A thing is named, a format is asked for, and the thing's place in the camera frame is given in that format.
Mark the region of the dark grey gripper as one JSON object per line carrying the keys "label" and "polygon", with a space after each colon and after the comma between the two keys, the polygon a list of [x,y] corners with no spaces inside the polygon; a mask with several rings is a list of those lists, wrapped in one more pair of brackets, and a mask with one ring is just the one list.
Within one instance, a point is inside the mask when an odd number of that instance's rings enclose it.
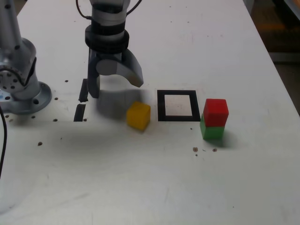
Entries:
{"label": "dark grey gripper", "polygon": [[120,75],[128,82],[140,88],[143,85],[142,68],[131,51],[105,54],[89,49],[87,84],[90,95],[99,98],[98,78],[100,75]]}

